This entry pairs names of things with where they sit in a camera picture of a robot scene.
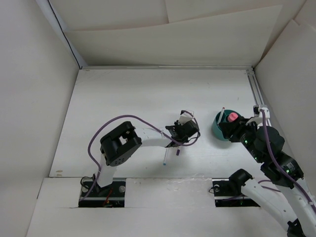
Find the teal round organizer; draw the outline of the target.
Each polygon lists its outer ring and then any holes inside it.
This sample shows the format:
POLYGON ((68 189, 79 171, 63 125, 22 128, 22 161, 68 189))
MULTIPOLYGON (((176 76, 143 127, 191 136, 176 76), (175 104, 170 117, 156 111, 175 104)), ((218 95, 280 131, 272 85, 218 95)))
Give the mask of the teal round organizer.
MULTIPOLYGON (((229 109, 225 109, 225 112, 223 114, 223 117, 222 117, 222 120, 220 123, 230 123, 227 121, 227 117, 230 113, 232 112, 235 112, 238 114, 238 117, 240 117, 240 114, 236 111, 233 111, 233 110, 229 110, 229 109)), ((212 132, 213 132, 213 135, 220 141, 228 141, 228 139, 226 139, 223 135, 223 131, 222 131, 222 128, 220 127, 220 123, 219 125, 217 124, 217 120, 218 120, 218 117, 219 117, 219 114, 220 112, 217 113, 217 115, 215 116, 214 118, 214 121, 213 121, 213 124, 212 124, 212 132)))

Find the red cap pen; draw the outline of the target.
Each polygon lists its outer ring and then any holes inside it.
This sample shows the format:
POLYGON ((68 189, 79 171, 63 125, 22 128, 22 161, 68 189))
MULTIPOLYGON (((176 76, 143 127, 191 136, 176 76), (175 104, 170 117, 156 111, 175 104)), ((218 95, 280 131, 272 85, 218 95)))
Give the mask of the red cap pen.
POLYGON ((218 117, 218 120, 217 120, 217 124, 219 125, 219 123, 221 122, 222 120, 222 117, 223 117, 223 114, 225 112, 225 108, 223 107, 222 110, 220 111, 220 114, 219 114, 219 117, 218 117))

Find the blue cap pen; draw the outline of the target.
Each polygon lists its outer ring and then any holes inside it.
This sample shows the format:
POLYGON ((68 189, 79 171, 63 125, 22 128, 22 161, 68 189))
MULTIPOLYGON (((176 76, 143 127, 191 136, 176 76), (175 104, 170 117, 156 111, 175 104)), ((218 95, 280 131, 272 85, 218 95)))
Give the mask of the blue cap pen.
POLYGON ((167 163, 168 153, 169 153, 169 148, 167 148, 165 150, 165 155, 164 155, 164 159, 163 159, 163 165, 164 166, 166 166, 166 163, 167 163))

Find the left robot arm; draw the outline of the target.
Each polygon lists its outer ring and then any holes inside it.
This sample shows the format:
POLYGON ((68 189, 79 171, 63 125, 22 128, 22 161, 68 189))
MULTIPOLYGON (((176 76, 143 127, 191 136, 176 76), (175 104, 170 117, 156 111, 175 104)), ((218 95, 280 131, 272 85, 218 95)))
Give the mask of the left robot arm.
POLYGON ((93 190, 100 196, 110 191, 116 167, 125 163, 140 147, 178 148, 187 145, 194 136, 200 136, 199 126, 193 120, 175 122, 165 129, 136 128, 125 121, 100 140, 101 162, 99 177, 93 190))

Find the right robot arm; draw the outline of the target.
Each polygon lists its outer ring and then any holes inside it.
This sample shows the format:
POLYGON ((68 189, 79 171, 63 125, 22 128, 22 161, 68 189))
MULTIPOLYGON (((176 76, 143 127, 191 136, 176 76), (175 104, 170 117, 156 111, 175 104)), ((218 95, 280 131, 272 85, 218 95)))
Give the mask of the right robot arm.
POLYGON ((284 195, 279 201, 245 171, 239 169, 229 177, 231 193, 251 198, 268 212, 289 237, 316 235, 316 202, 309 192, 304 173, 296 160, 282 151, 284 138, 265 123, 258 124, 243 117, 219 124, 224 138, 240 142, 261 164, 260 170, 284 195))

